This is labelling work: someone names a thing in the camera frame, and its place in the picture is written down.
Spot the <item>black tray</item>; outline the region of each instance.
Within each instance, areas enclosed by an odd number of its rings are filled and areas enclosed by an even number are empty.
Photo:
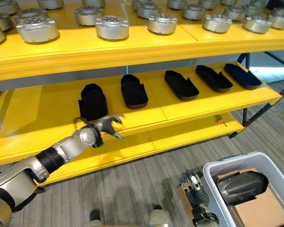
[[[191,82],[190,78],[186,80],[178,72],[168,70],[165,72],[164,79],[176,96],[183,101],[192,100],[199,94],[199,90]]]
[[[241,67],[234,64],[225,64],[225,71],[231,75],[242,87],[247,90],[254,90],[259,87],[262,82],[255,77],[251,71],[245,72]]]
[[[121,92],[125,105],[130,109],[140,109],[148,103],[144,84],[140,84],[139,79],[132,74],[122,77]]]
[[[198,65],[197,74],[216,92],[226,92],[231,89],[232,83],[223,75],[222,72],[216,73],[213,69]]]
[[[108,114],[107,102],[101,87],[97,84],[88,84],[81,91],[81,100],[78,100],[80,115],[88,121],[93,121]]]

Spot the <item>small tool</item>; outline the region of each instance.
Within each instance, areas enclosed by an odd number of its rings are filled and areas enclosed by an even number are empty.
[[[222,116],[220,114],[216,115],[217,120],[218,120],[218,124],[224,124],[225,127],[227,127],[225,120],[222,118]]]

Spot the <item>metal shelf frame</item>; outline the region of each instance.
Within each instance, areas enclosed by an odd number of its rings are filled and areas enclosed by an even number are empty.
[[[281,64],[284,65],[284,61],[282,59],[278,58],[277,56],[275,56],[274,54],[272,54],[271,52],[264,52],[264,53],[266,53],[267,55],[269,55],[270,57],[274,58],[275,60],[277,60],[278,62],[280,62]],[[247,68],[249,70],[250,53],[242,53],[238,57],[237,62],[239,62],[241,64],[244,61],[244,59],[245,59],[245,68]],[[282,91],[280,91],[279,94],[282,95],[282,97],[277,102],[279,102],[282,98],[284,98],[284,89]],[[243,125],[244,129],[247,128],[248,126],[250,126],[255,120],[257,120],[259,117],[261,117],[266,111],[268,111],[271,107],[273,107],[277,102],[275,102],[274,104],[270,104],[270,103],[266,104],[248,120],[247,120],[247,108],[244,108],[243,109],[243,119],[242,119],[242,125]],[[235,136],[237,136],[242,131],[232,133],[229,136],[229,138],[230,139],[234,138]]]

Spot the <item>robotic arm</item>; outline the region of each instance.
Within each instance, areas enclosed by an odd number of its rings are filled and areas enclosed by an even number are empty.
[[[50,148],[30,156],[0,174],[0,227],[9,226],[12,212],[22,210],[36,195],[37,184],[43,183],[49,175],[70,162],[85,148],[100,147],[103,144],[100,133],[106,132],[117,139],[112,122],[122,123],[122,115],[105,116],[76,130],[71,136],[53,144]]]

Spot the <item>yellow shelf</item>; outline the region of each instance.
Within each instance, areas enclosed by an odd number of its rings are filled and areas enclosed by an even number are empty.
[[[230,113],[224,113],[222,117],[226,121],[227,127],[224,124],[217,124],[216,117],[212,116],[164,129],[152,130],[149,133],[142,132],[127,136],[123,141],[110,140],[100,148],[88,148],[75,160],[52,173],[44,184],[243,129],[243,126]]]
[[[209,65],[217,72],[225,63]],[[226,113],[252,105],[275,102],[281,95],[267,84],[256,90],[245,90],[227,73],[233,83],[226,93],[212,91],[195,73],[194,67],[175,69],[190,77],[199,89],[199,96],[183,102],[164,81],[164,70],[135,74],[149,98],[148,105],[139,110],[125,106],[120,89],[122,76],[79,80],[9,90],[0,96],[0,165],[19,161],[48,148],[71,135],[73,119],[80,115],[78,99],[89,83],[102,87],[107,99],[108,113],[124,114],[123,125],[115,125],[123,136],[160,129],[191,120]],[[104,141],[113,137],[104,134]]]
[[[60,38],[45,44],[27,44],[16,29],[8,31],[7,40],[0,45],[0,80],[221,54],[284,50],[284,31],[270,29],[259,35],[245,31],[241,24],[233,24],[228,33],[214,34],[203,30],[200,21],[186,20],[180,11],[167,9],[165,0],[156,3],[162,12],[177,16],[174,34],[148,32],[147,20],[137,17],[131,1],[107,0],[105,15],[121,16],[130,22],[129,38],[119,42],[104,41],[97,37],[94,27],[76,23],[73,12],[81,2],[65,3],[63,9],[50,10],[48,14],[56,21]]]

